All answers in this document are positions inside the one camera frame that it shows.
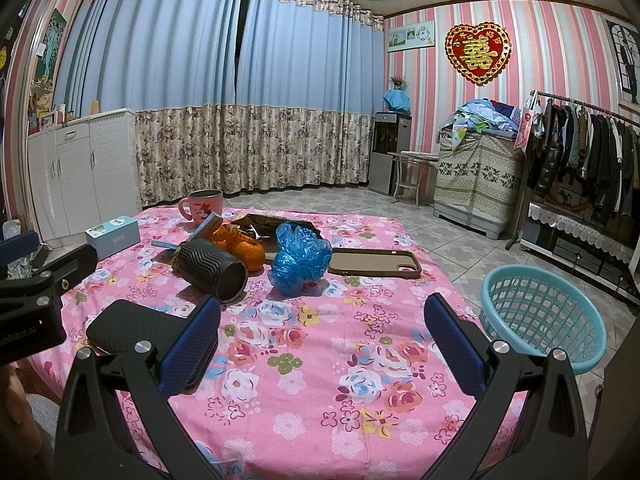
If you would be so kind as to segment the person's left hand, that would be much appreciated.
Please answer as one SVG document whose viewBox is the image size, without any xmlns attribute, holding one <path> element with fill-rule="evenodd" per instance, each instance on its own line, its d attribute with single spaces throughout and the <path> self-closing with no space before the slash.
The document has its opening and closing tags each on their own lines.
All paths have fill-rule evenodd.
<svg viewBox="0 0 640 480">
<path fill-rule="evenodd" d="M 11 365 L 1 367 L 1 435 L 27 457 L 41 450 L 41 436 L 24 387 Z"/>
</svg>

